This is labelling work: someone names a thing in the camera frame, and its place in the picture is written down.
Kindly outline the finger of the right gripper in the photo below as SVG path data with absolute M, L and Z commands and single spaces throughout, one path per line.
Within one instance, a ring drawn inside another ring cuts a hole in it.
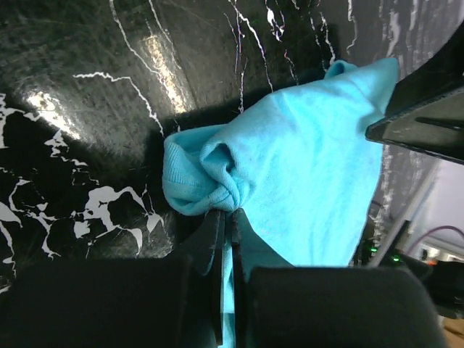
M 463 87 L 418 103 L 369 126 L 369 141 L 463 162 Z
M 463 25 L 419 69 L 395 87 L 386 115 L 392 117 L 463 82 Z

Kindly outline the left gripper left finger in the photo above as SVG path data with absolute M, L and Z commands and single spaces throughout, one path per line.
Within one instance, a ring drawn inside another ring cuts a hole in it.
M 183 282 L 180 347 L 219 347 L 223 343 L 224 249 L 225 213 L 213 210 L 173 252 L 189 266 Z

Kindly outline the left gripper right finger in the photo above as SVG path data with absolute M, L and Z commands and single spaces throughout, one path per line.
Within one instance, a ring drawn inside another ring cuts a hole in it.
M 245 211 L 237 210 L 232 214 L 231 233 L 236 346 L 253 347 L 250 275 L 254 268 L 290 268 L 292 264 L 257 235 Z

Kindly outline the turquoise t shirt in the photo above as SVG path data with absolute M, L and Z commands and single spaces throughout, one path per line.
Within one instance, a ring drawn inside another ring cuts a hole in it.
M 324 78 L 275 91 L 222 125 L 164 142 L 162 190 L 182 215 L 243 209 L 287 262 L 346 267 L 381 174 L 365 132 L 384 117 L 399 77 L 394 58 L 339 60 Z

